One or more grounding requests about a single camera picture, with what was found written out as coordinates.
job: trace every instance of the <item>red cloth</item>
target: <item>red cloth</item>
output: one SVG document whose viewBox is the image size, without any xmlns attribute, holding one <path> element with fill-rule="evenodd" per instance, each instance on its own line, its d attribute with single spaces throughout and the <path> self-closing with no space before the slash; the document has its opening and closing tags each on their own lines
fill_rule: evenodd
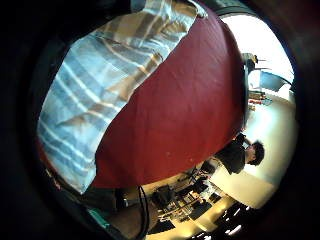
<svg viewBox="0 0 320 240">
<path fill-rule="evenodd" d="M 130 187 L 187 170 L 226 145 L 243 122 L 242 62 L 210 10 L 135 91 L 96 153 L 95 187 Z"/>
</svg>

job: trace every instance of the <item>cable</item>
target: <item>cable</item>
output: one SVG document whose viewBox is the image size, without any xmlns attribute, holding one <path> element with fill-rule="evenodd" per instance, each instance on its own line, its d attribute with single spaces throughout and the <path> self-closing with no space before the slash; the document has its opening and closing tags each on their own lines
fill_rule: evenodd
<svg viewBox="0 0 320 240">
<path fill-rule="evenodd" d="M 146 194 L 141 186 L 138 187 L 138 191 L 139 191 L 139 200 L 141 205 L 141 230 L 138 236 L 136 237 L 136 240 L 142 240 L 147 235 L 150 219 L 149 219 L 149 208 L 148 208 L 148 201 L 147 201 Z"/>
</svg>

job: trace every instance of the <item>black shirt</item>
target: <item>black shirt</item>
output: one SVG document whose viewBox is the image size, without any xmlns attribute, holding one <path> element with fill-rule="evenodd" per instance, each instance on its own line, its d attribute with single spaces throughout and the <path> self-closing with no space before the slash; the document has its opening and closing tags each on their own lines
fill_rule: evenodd
<svg viewBox="0 0 320 240">
<path fill-rule="evenodd" d="M 240 173 L 245 166 L 245 148 L 243 147 L 245 135 L 240 133 L 235 140 L 228 143 L 215 154 L 229 174 Z"/>
</svg>

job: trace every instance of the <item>striped cloth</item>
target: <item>striped cloth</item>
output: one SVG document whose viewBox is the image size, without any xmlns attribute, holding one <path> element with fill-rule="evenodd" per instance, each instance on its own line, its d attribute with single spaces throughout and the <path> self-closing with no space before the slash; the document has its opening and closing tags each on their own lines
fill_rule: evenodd
<svg viewBox="0 0 320 240">
<path fill-rule="evenodd" d="M 44 101 L 38 137 L 50 164 L 84 193 L 96 175 L 95 152 L 133 91 L 168 57 L 197 16 L 193 1 L 147 0 L 76 41 Z"/>
</svg>

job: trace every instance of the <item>man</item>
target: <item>man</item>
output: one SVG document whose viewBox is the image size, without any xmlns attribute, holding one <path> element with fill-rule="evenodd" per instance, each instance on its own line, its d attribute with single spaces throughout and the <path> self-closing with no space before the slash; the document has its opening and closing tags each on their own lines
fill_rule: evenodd
<svg viewBox="0 0 320 240">
<path fill-rule="evenodd" d="M 229 174 L 238 174 L 245 164 L 259 165 L 264 158 L 264 152 L 264 146 L 260 141 L 251 143 L 245 135 L 240 133 L 214 157 L 226 167 Z"/>
</svg>

